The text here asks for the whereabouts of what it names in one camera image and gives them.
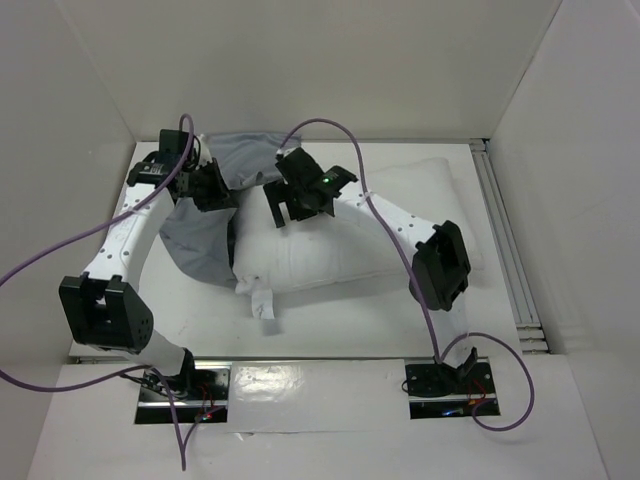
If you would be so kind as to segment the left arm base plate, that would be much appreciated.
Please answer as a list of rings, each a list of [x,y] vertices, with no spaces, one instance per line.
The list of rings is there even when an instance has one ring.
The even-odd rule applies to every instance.
[[[226,423],[231,366],[204,364],[196,366],[196,371],[192,386],[186,390],[172,390],[178,423]],[[156,374],[144,371],[139,376],[125,374],[122,378],[139,387],[135,424],[160,425],[173,422],[167,391]]]

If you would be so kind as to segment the grey pillowcase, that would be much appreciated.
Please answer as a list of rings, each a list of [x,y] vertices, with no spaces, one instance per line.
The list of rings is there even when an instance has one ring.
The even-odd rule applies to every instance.
[[[233,287],[235,231],[232,220],[241,192],[280,177],[276,151],[281,132],[203,134],[200,144],[214,158],[189,181],[191,195],[177,201],[159,236],[185,275]]]

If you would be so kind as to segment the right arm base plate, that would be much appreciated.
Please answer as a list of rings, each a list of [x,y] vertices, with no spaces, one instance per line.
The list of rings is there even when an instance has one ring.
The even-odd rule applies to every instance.
[[[432,362],[405,364],[402,391],[408,396],[411,420],[499,416],[493,373],[487,361],[479,361],[460,382],[446,379]]]

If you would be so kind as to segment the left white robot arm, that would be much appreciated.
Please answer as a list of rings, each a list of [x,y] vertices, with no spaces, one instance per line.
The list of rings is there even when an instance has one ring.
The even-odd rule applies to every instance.
[[[231,193],[200,138],[164,129],[157,150],[129,171],[122,208],[94,259],[59,286],[76,343],[156,369],[163,389],[176,399],[196,390],[193,355],[155,330],[138,290],[154,239],[183,199],[209,212],[230,205]]]

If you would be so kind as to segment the white pillow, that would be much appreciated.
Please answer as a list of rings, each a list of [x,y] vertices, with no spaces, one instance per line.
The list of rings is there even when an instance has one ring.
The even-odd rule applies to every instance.
[[[483,269],[484,259],[454,188],[447,159],[428,158],[388,167],[368,174],[367,183],[378,197],[422,219],[456,223],[472,268]],[[403,269],[384,232],[369,235],[353,223],[327,215],[276,227],[260,187],[243,193],[234,229],[233,273],[235,291],[240,295],[250,294],[255,287],[288,293]]]

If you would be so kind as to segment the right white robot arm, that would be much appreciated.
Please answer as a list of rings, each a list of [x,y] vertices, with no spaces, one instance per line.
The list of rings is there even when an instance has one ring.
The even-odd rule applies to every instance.
[[[263,189],[276,227],[324,215],[392,242],[425,316],[435,362],[429,379],[409,380],[405,389],[426,398],[460,391],[471,379],[478,353],[467,342],[462,295],[471,264],[458,225],[411,214],[369,190],[363,173],[341,166],[324,170],[300,147],[279,149],[275,166],[280,179]]]

